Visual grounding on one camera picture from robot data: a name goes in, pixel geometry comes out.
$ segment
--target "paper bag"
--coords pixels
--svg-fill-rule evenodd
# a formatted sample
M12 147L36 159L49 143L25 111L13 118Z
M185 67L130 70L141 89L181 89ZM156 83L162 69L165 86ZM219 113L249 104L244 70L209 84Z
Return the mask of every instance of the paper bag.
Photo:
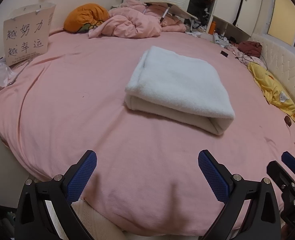
M46 53L55 6L45 2L21 7L4 21L4 52L8 66Z

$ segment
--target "yellow pillow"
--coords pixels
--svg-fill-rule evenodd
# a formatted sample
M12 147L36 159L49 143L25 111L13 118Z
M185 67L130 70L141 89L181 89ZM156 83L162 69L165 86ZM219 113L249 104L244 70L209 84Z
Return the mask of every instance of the yellow pillow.
M249 63L248 70L252 73L255 83L261 88L266 101L288 114L295 122L295 104L281 83L270 72L254 62Z
M88 3L70 12L64 22L64 30L70 33L87 32L95 29L109 19L105 8L95 3Z

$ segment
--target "dark red cloth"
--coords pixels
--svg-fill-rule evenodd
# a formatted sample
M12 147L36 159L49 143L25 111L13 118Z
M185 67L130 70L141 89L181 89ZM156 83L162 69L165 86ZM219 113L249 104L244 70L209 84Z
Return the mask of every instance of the dark red cloth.
M255 41L243 41L239 44L238 49L248 56L259 58L262 54L262 45Z

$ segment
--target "bed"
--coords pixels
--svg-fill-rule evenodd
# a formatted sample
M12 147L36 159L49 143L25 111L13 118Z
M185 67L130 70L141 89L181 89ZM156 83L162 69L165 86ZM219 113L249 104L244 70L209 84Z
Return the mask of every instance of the bed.
M236 115L224 135L125 107L124 88L152 45L215 67ZM198 167L201 150L231 173L257 181L284 151L295 157L295 123L288 127L246 67L221 50L185 33L147 39L56 33L48 52L0 91L0 138L39 180L64 174L94 150L97 168L81 198L98 213L137 235L202 236L223 204Z

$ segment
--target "white towel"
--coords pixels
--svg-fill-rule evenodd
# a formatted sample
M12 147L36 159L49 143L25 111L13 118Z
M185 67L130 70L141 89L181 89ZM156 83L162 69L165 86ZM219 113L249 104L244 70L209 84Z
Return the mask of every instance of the white towel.
M216 135L235 118L213 66L155 46L143 54L125 91L129 109L165 116Z

